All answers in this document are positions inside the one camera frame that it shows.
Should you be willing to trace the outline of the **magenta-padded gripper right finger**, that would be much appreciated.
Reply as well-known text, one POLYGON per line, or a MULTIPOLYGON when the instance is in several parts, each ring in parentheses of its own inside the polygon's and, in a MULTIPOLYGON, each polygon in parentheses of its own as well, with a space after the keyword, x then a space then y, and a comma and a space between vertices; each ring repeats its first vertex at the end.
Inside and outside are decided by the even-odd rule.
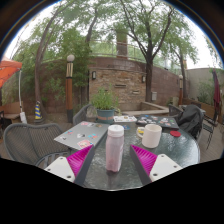
POLYGON ((135 145, 130 146, 130 156, 143 185, 147 185, 182 169, 181 166, 167 155, 155 155, 135 145))

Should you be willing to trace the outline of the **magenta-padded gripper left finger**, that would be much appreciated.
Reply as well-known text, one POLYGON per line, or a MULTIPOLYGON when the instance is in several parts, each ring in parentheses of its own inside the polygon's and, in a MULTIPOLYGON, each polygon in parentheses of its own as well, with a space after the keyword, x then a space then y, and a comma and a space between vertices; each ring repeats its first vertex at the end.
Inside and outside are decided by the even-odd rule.
POLYGON ((90 145, 68 157, 59 156, 45 171, 82 186, 94 153, 94 146, 90 145))

